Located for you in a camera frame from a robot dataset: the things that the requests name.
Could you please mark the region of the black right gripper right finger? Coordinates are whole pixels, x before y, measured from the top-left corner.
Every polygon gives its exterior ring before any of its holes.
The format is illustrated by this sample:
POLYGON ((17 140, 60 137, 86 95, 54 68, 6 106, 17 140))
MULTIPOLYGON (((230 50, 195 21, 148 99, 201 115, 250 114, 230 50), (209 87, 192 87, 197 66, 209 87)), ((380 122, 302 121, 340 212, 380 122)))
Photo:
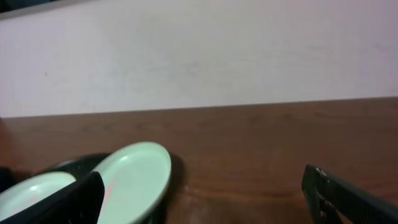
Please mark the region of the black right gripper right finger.
POLYGON ((314 223, 342 223, 344 215, 352 223, 397 224, 395 205, 315 165, 306 165, 302 191, 314 223))

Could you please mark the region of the pale green plate front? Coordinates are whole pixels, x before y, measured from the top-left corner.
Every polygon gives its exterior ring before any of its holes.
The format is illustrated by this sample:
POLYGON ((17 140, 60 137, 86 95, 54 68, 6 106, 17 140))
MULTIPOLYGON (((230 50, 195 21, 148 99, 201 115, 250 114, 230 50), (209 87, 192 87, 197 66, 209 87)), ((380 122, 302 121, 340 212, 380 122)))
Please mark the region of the pale green plate front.
POLYGON ((1 193, 1 221, 75 182, 68 172, 49 172, 24 180, 1 193))

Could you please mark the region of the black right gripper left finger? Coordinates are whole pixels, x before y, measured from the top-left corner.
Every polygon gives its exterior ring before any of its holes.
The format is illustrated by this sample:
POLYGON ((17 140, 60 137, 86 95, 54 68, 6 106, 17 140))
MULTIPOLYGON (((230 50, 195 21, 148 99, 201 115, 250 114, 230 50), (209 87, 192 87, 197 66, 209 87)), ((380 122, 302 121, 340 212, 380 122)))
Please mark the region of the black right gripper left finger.
POLYGON ((97 224, 104 193, 102 177, 93 171, 1 224, 97 224))

